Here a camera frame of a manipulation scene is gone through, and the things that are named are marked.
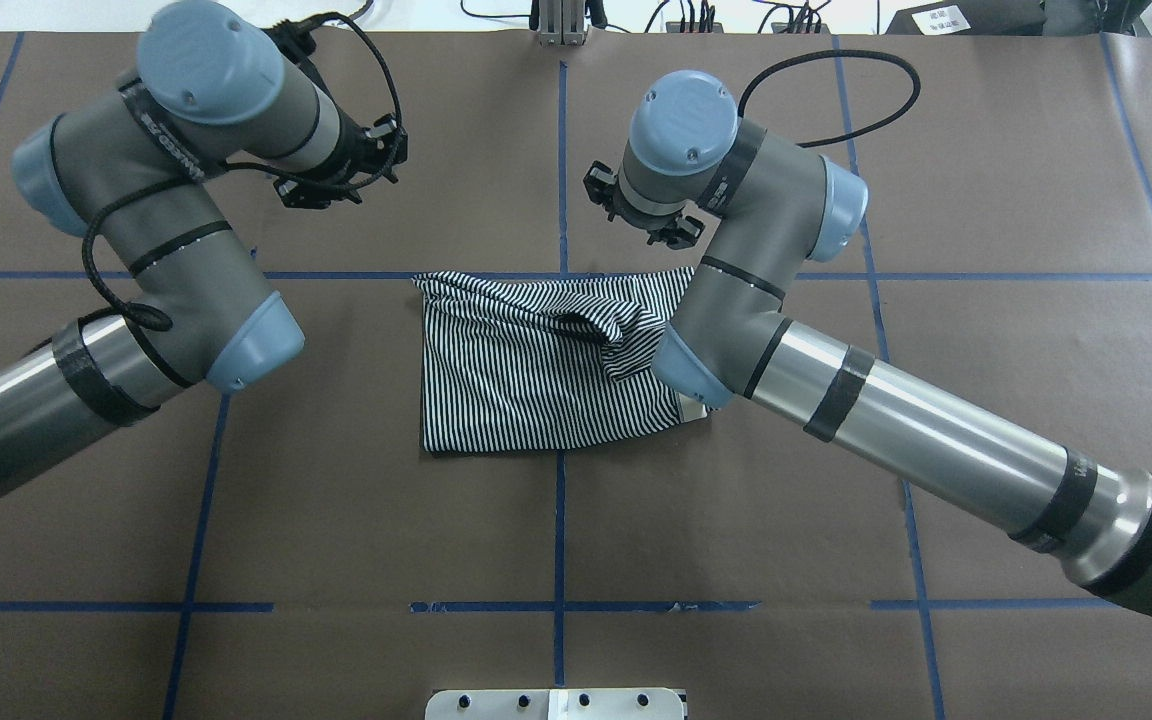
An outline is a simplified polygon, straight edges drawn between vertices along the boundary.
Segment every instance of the folded garment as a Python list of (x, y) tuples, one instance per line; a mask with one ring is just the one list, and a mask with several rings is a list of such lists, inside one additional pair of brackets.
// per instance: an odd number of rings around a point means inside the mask
[(414, 278), (425, 450), (562, 450), (705, 416), (652, 374), (691, 268), (571, 281)]

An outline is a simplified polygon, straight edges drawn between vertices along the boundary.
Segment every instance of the metal bracket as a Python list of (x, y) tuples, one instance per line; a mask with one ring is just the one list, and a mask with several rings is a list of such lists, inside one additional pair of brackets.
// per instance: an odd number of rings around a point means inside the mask
[(585, 45), (585, 0), (536, 0), (532, 6), (540, 45)]
[(687, 720), (687, 694), (668, 688), (441, 691), (425, 720)]

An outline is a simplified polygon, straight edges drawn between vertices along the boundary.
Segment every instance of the power strip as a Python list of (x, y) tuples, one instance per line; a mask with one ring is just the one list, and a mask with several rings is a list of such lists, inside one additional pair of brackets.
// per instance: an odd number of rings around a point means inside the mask
[[(664, 23), (664, 31), (666, 31), (666, 32), (676, 32), (679, 35), (700, 35), (699, 31), (687, 32), (685, 29), (682, 29), (682, 23), (677, 22), (676, 20), (675, 20), (675, 22), (666, 22), (666, 23)], [(723, 31), (723, 23), (714, 22), (714, 32), (722, 32), (722, 31)]]

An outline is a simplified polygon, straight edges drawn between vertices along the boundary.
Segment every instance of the black tape band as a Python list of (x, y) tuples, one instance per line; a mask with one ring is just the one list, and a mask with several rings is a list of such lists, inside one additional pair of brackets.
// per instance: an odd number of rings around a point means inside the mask
[(829, 388), (824, 392), (824, 397), (820, 397), (820, 404), (814, 409), (812, 419), (803, 425), (804, 432), (819, 441), (832, 441), (842, 420), (847, 419), (847, 415), (856, 406), (861, 388), (865, 387), (865, 381), (869, 379), (869, 370), (873, 367), (873, 355), (854, 344), (848, 346), (847, 355), (842, 356), (842, 366), (833, 374), (833, 382), (829, 382)]
[(745, 173), (749, 173), (750, 165), (755, 164), (755, 156), (758, 156), (758, 149), (763, 146), (764, 137), (767, 137), (767, 129), (742, 122), (736, 131), (736, 141), (732, 143), (732, 150), (728, 150), (727, 156), (719, 161), (714, 176), (708, 179), (708, 185), (700, 192), (696, 205), (722, 218), (732, 196), (736, 195), (736, 188), (745, 181)]
[(174, 384), (177, 384), (183, 388), (194, 387), (192, 382), (184, 379), (183, 376), (175, 372), (175, 367), (168, 363), (166, 357), (159, 353), (159, 348), (154, 347), (154, 343), (150, 342), (150, 338), (145, 336), (145, 331), (141, 328), (141, 325), (136, 323), (128, 323), (127, 328), (132, 333), (132, 338), (136, 338), (136, 344), (141, 346), (141, 351), (150, 359), (150, 363), (154, 363), (154, 366), (159, 369), (162, 377), (169, 379)]
[(305, 139), (298, 143), (296, 147), (283, 152), (281, 156), (265, 156), (265, 160), (282, 160), (285, 158), (291, 158), (296, 156), (310, 141), (314, 139), (314, 136), (319, 132), (319, 120), (323, 119), (323, 103), (317, 101), (317, 94), (314, 94), (314, 122), (310, 123), (310, 132), (305, 136)]
[(118, 91), (123, 97), (123, 105), (127, 106), (128, 113), (132, 114), (136, 124), (141, 127), (150, 142), (180, 165), (180, 169), (192, 182), (202, 183), (225, 174), (225, 168), (218, 161), (204, 156), (180, 132), (172, 119), (172, 113), (159, 105), (159, 101), (145, 88), (145, 83), (141, 82), (141, 78), (129, 82), (128, 85), (119, 88)]
[(778, 288), (773, 283), (764, 281), (763, 278), (759, 278), (755, 273), (748, 273), (744, 270), (737, 268), (736, 265), (723, 263), (722, 260), (713, 258), (713, 256), (710, 255), (705, 255), (704, 258), (700, 258), (700, 265), (708, 265), (711, 268), (718, 270), (718, 272), (727, 273), (728, 275), (738, 278), (741, 279), (741, 281), (744, 281), (758, 288), (758, 290), (763, 290), (768, 295), (771, 295), (772, 297), (776, 297), (776, 300), (780, 300), (781, 302), (785, 301), (785, 291), (781, 290), (781, 288)]
[(1114, 569), (1092, 584), (1083, 585), (1083, 589), (1096, 596), (1112, 597), (1126, 591), (1137, 579), (1143, 578), (1150, 564), (1152, 564), (1152, 510), (1149, 511), (1149, 520), (1140, 532), (1140, 539), (1132, 546), (1132, 550), (1126, 553), (1123, 560), (1119, 561)]
[(123, 388), (109, 384), (92, 359), (88, 343), (83, 342), (83, 331), (77, 323), (65, 325), (63, 331), (51, 339), (51, 356), (74, 395), (106, 423), (127, 429), (157, 410), (157, 407), (142, 406)]
[(1032, 525), (1011, 533), (1015, 541), (1033, 552), (1052, 552), (1064, 546), (1070, 530), (1083, 518), (1096, 492), (1096, 461), (1082, 452), (1064, 448), (1064, 477)]
[(767, 370), (767, 364), (772, 362), (772, 355), (781, 346), (781, 338), (785, 338), (785, 333), (790, 328), (790, 323), (793, 320), (788, 318), (781, 320), (781, 324), (776, 326), (776, 333), (772, 334), (772, 340), (767, 342), (767, 347), (763, 348), (763, 356), (759, 357), (758, 365), (755, 366), (755, 373), (749, 377), (749, 384), (745, 386), (745, 392), (742, 393), (745, 397), (755, 396), (755, 388), (761, 381), (763, 372)]
[(234, 229), (229, 223), (223, 220), (215, 220), (214, 223), (198, 225), (198, 227), (192, 228), (191, 232), (180, 233), (177, 236), (169, 241), (162, 243), (162, 245), (156, 247), (154, 250), (147, 251), (128, 265), (128, 272), (132, 273), (132, 278), (145, 272), (147, 266), (156, 264), (157, 262), (166, 258), (168, 255), (182, 249), (182, 247), (192, 245), (195, 242), (205, 238), (211, 233), (215, 232), (232, 232)]

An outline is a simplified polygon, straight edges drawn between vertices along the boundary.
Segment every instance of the cable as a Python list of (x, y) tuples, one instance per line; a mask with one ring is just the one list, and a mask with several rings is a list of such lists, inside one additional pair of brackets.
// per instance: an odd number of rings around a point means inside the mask
[(772, 9), (768, 10), (767, 14), (763, 15), (763, 22), (758, 23), (758, 32), (763, 32), (763, 29), (767, 26), (767, 20), (772, 18), (772, 14), (776, 13), (776, 10), (780, 10), (781, 8), (787, 9), (790, 13), (790, 20), (794, 20), (794, 8), (790, 5), (786, 3), (763, 3), (763, 5), (772, 5)]
[(461, 0), (461, 12), (471, 18), (484, 18), (484, 20), (513, 20), (513, 18), (531, 18), (531, 15), (483, 15), (479, 13), (470, 13), (465, 8), (465, 0)]
[[(367, 50), (371, 50), (372, 56), (376, 56), (376, 63), (380, 66), (380, 74), (385, 77), (385, 86), (389, 89), (389, 98), (394, 101), (394, 135), (401, 136), (403, 131), (403, 109), (401, 103), (397, 100), (397, 88), (394, 86), (394, 76), (393, 73), (389, 73), (389, 65), (385, 63), (385, 58), (380, 54), (379, 47), (376, 46), (374, 41), (371, 41), (367, 33), (362, 32), (362, 28), (357, 26), (357, 23), (353, 22), (353, 18), (336, 12), (311, 15), (311, 17), (302, 20), (301, 22), (306, 24), (306, 26), (310, 26), (310, 29), (314, 29), (323, 26), (323, 24), (328, 23), (331, 20), (336, 20), (338, 22), (349, 26), (349, 29), (351, 29), (355, 35), (364, 41)], [(370, 174), (370, 176), (366, 176), (361, 182), (356, 183), (334, 184), (319, 182), (313, 179), (298, 176), (296, 173), (289, 173), (287, 170), (275, 168), (273, 165), (266, 165), (264, 162), (221, 161), (220, 167), (226, 170), (260, 170), (262, 173), (268, 173), (271, 176), (276, 179), (287, 179), (287, 181), (298, 182), (301, 184), (305, 184), (306, 187), (319, 188), (319, 190), (350, 192), (361, 190), (361, 188), (367, 187), (369, 184), (379, 181), (379, 179), (385, 177), (385, 174), (389, 173), (394, 167), (394, 160), (397, 159), (399, 146), (401, 146), (401, 143), (391, 142), (389, 153), (385, 156), (385, 161), (381, 162), (380, 168), (376, 169), (376, 173)], [(191, 183), (192, 181), (189, 181), (187, 177), (168, 179), (168, 181), (157, 182), (151, 185), (143, 187), (136, 192), (130, 192), (123, 197), (119, 197), (118, 200), (111, 202), (109, 205), (96, 211), (96, 214), (92, 215), (91, 222), (88, 223), (88, 232), (83, 234), (83, 273), (88, 275), (88, 281), (91, 282), (97, 293), (100, 293), (103, 300), (108, 302), (109, 309), (113, 309), (114, 313), (122, 314), (129, 323), (136, 323), (137, 325), (141, 325), (141, 327), (150, 331), (166, 332), (172, 329), (172, 318), (162, 310), (157, 309), (157, 306), (143, 305), (139, 302), (124, 302), (109, 289), (108, 285), (105, 283), (104, 278), (100, 278), (99, 270), (96, 268), (96, 236), (97, 234), (100, 234), (100, 228), (101, 225), (105, 223), (105, 219), (116, 213), (116, 211), (131, 205), (134, 202), (146, 199), (146, 197), (151, 195), (157, 195), (166, 190), (172, 190), (174, 187)]]
[(111, 202), (109, 205), (96, 211), (96, 214), (92, 215), (91, 222), (88, 223), (88, 232), (83, 234), (83, 273), (88, 274), (88, 281), (92, 283), (96, 291), (100, 293), (100, 296), (105, 298), (105, 302), (108, 302), (111, 309), (113, 309), (115, 313), (122, 314), (129, 323), (141, 325), (142, 328), (156, 332), (170, 331), (172, 318), (169, 318), (162, 310), (157, 309), (157, 306), (143, 305), (139, 302), (123, 302), (123, 300), (109, 289), (108, 285), (105, 283), (105, 278), (100, 276), (100, 270), (96, 268), (93, 250), (96, 247), (96, 236), (100, 233), (100, 227), (105, 223), (105, 219), (116, 213), (116, 211), (127, 209), (127, 206), (131, 205), (134, 202), (145, 200), (146, 197), (151, 195), (172, 190), (173, 187), (181, 187), (191, 183), (192, 181), (189, 181), (187, 177), (166, 179), (164, 182), (156, 182), (151, 185), (143, 187), (136, 192), (130, 192), (123, 197), (119, 197), (118, 200)]
[[(357, 26), (357, 24), (355, 24), (353, 20), (344, 17), (344, 15), (340, 13), (321, 13), (317, 15), (311, 15), (310, 18), (306, 18), (306, 22), (314, 22), (320, 26), (323, 23), (326, 22), (326, 20), (340, 20), (340, 22), (347, 24), (349, 29), (351, 29), (355, 32), (355, 35), (362, 38), (364, 44), (367, 45), (367, 50), (371, 50), (372, 56), (376, 56), (376, 63), (380, 66), (380, 74), (385, 76), (385, 85), (387, 85), (389, 89), (389, 98), (391, 100), (394, 101), (394, 124), (396, 124), (396, 128), (394, 128), (394, 132), (396, 132), (396, 135), (397, 132), (402, 132), (403, 111), (402, 111), (402, 105), (399, 104), (397, 100), (397, 88), (394, 88), (393, 73), (389, 73), (389, 65), (385, 63), (385, 58), (384, 55), (380, 54), (380, 50), (376, 46), (376, 43), (371, 41), (371, 38), (367, 37), (367, 33), (362, 32), (362, 28)], [(349, 192), (349, 191), (361, 190), (361, 188), (367, 187), (369, 184), (379, 181), (379, 179), (385, 177), (385, 174), (388, 174), (393, 169), (394, 160), (397, 159), (397, 146), (399, 146), (397, 142), (389, 143), (389, 153), (385, 156), (385, 161), (381, 162), (379, 169), (376, 169), (376, 173), (370, 174), (370, 176), (366, 176), (365, 179), (362, 179), (358, 182), (346, 183), (346, 184), (314, 181), (314, 179), (298, 176), (298, 174), (296, 173), (289, 173), (287, 170), (275, 168), (273, 167), (273, 165), (266, 165), (264, 162), (220, 162), (220, 167), (225, 168), (226, 170), (260, 170), (262, 173), (268, 173), (271, 174), (271, 176), (274, 176), (276, 179), (285, 179), (285, 181), (297, 182), (305, 187), (316, 188), (316, 190)]]
[(664, 7), (668, 5), (669, 1), (670, 0), (660, 0), (657, 9), (652, 10), (652, 17), (647, 18), (647, 26), (643, 28), (643, 32), (652, 32), (652, 23), (655, 22), (657, 15), (660, 14), (660, 10), (664, 10)]
[(749, 85), (745, 86), (745, 92), (741, 92), (740, 103), (736, 105), (736, 114), (741, 118), (745, 116), (745, 105), (749, 103), (750, 96), (755, 94), (755, 90), (760, 85), (760, 83), (763, 83), (764, 79), (772, 77), (773, 74), (780, 73), (787, 68), (793, 68), (795, 65), (804, 65), (810, 63), (810, 61), (813, 60), (827, 60), (832, 58), (864, 58), (867, 60), (879, 60), (884, 63), (895, 65), (897, 68), (905, 70), (905, 74), (909, 76), (911, 85), (909, 100), (905, 100), (905, 104), (901, 105), (900, 109), (896, 109), (895, 113), (878, 120), (877, 123), (865, 126), (858, 129), (858, 131), (847, 132), (846, 135), (840, 135), (838, 137), (828, 137), (826, 141), (801, 142), (801, 147), (833, 145), (835, 142), (851, 141), (855, 137), (873, 132), (876, 129), (890, 126), (893, 122), (896, 122), (901, 115), (904, 115), (910, 108), (914, 107), (914, 103), (918, 100), (918, 96), (923, 91), (923, 81), (918, 77), (918, 70), (915, 70), (914, 65), (909, 65), (909, 61), (903, 58), (892, 55), (892, 53), (879, 53), (877, 50), (820, 50), (818, 53), (808, 53), (805, 55), (798, 55), (797, 58), (781, 60), (780, 63), (772, 65), (770, 68), (758, 73), (758, 76), (755, 76), (755, 78), (749, 82)]
[(371, 9), (372, 5), (376, 5), (376, 0), (367, 0), (365, 3), (362, 5), (362, 8), (358, 8), (357, 10), (349, 13), (349, 18), (357, 20), (364, 17), (364, 15), (367, 14), (367, 10)]

